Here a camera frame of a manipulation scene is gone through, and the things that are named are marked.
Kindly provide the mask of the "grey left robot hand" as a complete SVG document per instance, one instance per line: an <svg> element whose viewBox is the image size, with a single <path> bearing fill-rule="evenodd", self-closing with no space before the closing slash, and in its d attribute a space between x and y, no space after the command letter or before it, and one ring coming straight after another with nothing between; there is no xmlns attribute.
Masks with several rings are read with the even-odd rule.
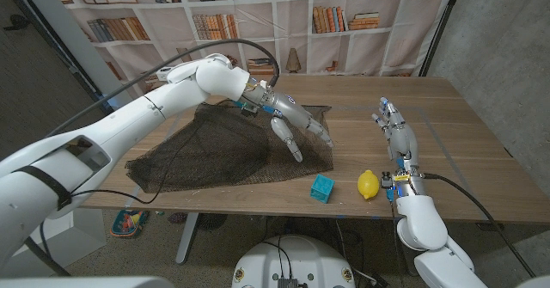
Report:
<svg viewBox="0 0 550 288"><path fill-rule="evenodd" d="M266 81L248 85L235 104L246 113L256 114L259 110L269 113L272 116L270 123L273 132L286 144L297 162L303 160L303 155L285 119L294 126L314 133L329 147L334 147L327 129L310 112L297 104L290 95L274 91Z"/></svg>

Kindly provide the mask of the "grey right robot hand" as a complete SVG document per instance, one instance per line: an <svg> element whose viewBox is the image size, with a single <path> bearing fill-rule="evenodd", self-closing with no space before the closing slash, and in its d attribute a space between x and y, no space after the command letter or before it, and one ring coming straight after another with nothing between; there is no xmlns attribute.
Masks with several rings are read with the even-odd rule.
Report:
<svg viewBox="0 0 550 288"><path fill-rule="evenodd" d="M388 155L398 168L393 173L394 188L399 197L426 195L419 172L419 146L413 129L397 107L386 97L380 99L379 112L372 114L388 141Z"/></svg>

